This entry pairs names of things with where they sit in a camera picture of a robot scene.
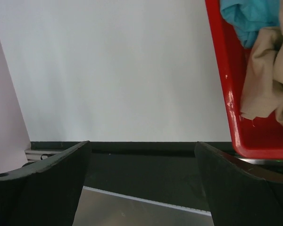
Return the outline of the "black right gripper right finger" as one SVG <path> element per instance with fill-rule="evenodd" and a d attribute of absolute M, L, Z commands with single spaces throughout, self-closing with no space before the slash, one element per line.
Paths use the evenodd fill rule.
<path fill-rule="evenodd" d="M 195 146 L 209 209 L 216 226 L 283 226 L 283 174 Z"/>

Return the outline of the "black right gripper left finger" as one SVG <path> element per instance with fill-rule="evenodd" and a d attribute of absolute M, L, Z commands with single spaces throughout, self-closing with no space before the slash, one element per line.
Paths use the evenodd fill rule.
<path fill-rule="evenodd" d="M 88 141 L 0 174 L 0 226 L 71 226 L 91 158 Z"/>

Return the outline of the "beige t shirt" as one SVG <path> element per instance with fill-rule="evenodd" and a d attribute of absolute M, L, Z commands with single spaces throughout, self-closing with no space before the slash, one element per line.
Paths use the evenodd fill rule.
<path fill-rule="evenodd" d="M 283 126 L 283 0 L 279 27 L 260 29 L 251 50 L 241 95 L 241 116 L 275 119 Z"/>

